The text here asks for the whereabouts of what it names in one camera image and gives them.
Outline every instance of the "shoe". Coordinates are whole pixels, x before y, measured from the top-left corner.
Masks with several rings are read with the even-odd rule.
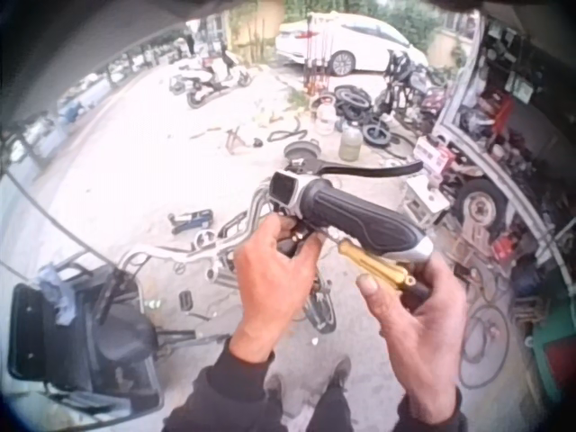
[[[268,395],[268,399],[273,401],[277,401],[282,405],[283,399],[283,390],[284,386],[282,384],[282,378],[280,378],[279,374],[274,374],[270,377],[270,379],[265,384],[266,394]]]
[[[350,357],[347,355],[342,358],[334,368],[334,372],[330,377],[330,381],[328,381],[328,388],[330,387],[339,387],[344,389],[344,385],[350,376],[350,371],[352,370],[352,362],[350,361]]]

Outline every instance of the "fingernail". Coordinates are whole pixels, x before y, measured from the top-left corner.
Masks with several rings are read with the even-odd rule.
[[[363,296],[368,296],[378,291],[378,283],[370,274],[360,274],[356,279],[356,284]]]

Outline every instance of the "screwdriver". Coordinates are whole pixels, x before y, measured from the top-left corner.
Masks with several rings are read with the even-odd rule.
[[[328,233],[327,229],[323,229],[321,232],[337,244],[337,250],[340,255],[349,258],[370,275],[383,280],[387,284],[391,284],[397,290],[412,293],[422,302],[430,296],[428,287],[417,281],[406,268],[382,261],[377,256],[373,256],[361,247],[354,245],[349,238],[342,240],[334,238]]]

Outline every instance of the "hand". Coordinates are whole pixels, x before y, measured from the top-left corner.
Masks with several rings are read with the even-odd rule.
[[[456,380],[466,323],[466,294],[444,260],[433,255],[419,279],[432,289],[410,314],[395,290],[368,274],[356,284],[380,321],[396,378],[406,390],[412,417],[428,424],[455,411]]]
[[[292,259],[276,250],[278,240],[288,238],[294,224],[294,220],[272,213],[236,251],[234,264],[244,317],[229,349],[246,362],[267,360],[310,294],[322,249],[319,235],[312,234]]]

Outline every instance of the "sleeve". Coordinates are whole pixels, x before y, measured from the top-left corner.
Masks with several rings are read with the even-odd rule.
[[[410,414],[408,396],[404,396],[404,399],[400,402],[398,406],[398,416],[400,419],[393,432],[467,432],[468,431],[468,420],[466,416],[460,411],[460,406],[462,405],[462,394],[458,389],[456,394],[456,408],[454,414],[447,421],[437,424],[429,425],[416,418],[413,418]]]
[[[165,420],[163,432],[250,430],[264,416],[264,379],[274,354],[261,364],[237,359],[227,340],[214,364],[201,370],[193,393]]]

